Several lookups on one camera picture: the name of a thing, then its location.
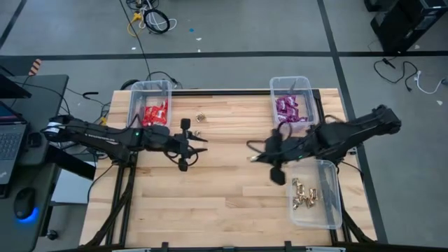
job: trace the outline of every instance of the black desk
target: black desk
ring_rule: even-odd
[[[26,76],[21,76],[11,80],[22,83],[25,78]],[[50,88],[63,95],[68,79],[67,75],[33,76],[27,83]],[[38,132],[48,124],[49,118],[57,115],[62,99],[59,95],[41,88],[25,86],[25,89],[32,93],[32,97],[18,99],[13,109],[29,121],[31,132]],[[4,99],[3,102],[11,104],[12,100]],[[44,223],[49,220],[48,206],[59,168],[54,163],[44,164],[48,149],[48,142],[43,138],[41,147],[29,149],[20,156],[19,162],[23,165],[14,170],[9,196],[0,199],[0,251],[32,251]],[[35,213],[31,215],[33,218],[24,222],[15,218],[13,202],[17,192],[27,186],[36,189],[36,208]]]

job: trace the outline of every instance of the yellow cable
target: yellow cable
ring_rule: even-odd
[[[133,36],[133,37],[137,37],[137,35],[139,35],[141,31],[143,31],[143,29],[140,28],[140,30],[137,32],[137,35],[133,34],[133,33],[130,31],[131,24],[132,24],[133,22],[136,22],[136,21],[138,21],[138,20],[142,20],[142,19],[143,19],[143,18],[142,18],[142,16],[141,16],[140,13],[134,13],[134,17],[132,18],[131,23],[130,23],[130,24],[127,24],[127,33],[128,33],[129,35],[131,35],[131,36]]]

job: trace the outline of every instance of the computer mouse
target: computer mouse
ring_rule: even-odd
[[[21,189],[14,199],[14,214],[20,220],[29,217],[34,209],[36,190],[34,188]]]

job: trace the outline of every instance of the laptop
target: laptop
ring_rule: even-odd
[[[0,101],[0,185],[9,183],[27,126],[26,120]]]

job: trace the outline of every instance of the blue light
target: blue light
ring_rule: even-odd
[[[27,218],[24,218],[23,220],[20,220],[20,219],[17,219],[17,220],[19,223],[32,223],[37,219],[38,213],[39,213],[39,210],[37,209],[37,207],[35,207],[30,216],[28,216]]]

